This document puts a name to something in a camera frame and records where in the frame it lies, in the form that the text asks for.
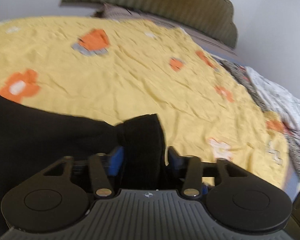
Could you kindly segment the black pants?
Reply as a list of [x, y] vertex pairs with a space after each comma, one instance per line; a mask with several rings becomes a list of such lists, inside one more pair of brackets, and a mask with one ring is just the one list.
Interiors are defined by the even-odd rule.
[[[165, 138], [155, 114], [112, 126], [60, 115], [0, 96], [0, 205], [4, 195], [64, 156], [87, 159], [122, 146], [120, 188], [157, 189], [165, 169]], [[7, 230], [0, 208], [0, 236]]]

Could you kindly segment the yellow floral bedsheet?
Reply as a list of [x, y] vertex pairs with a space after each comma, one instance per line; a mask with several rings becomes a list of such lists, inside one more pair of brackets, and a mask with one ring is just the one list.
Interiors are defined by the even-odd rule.
[[181, 28], [149, 20], [33, 17], [0, 23], [0, 95], [109, 124], [156, 113], [181, 154], [225, 158], [283, 188], [280, 117]]

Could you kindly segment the black white patterned blanket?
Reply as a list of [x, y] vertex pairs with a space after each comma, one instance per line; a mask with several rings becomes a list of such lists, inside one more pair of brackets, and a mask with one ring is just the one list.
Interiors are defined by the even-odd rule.
[[285, 134], [289, 156], [300, 180], [300, 99], [251, 67], [226, 60], [222, 60], [221, 65], [247, 89], [263, 112], [275, 112], [279, 115], [279, 121], [271, 121], [270, 124]]

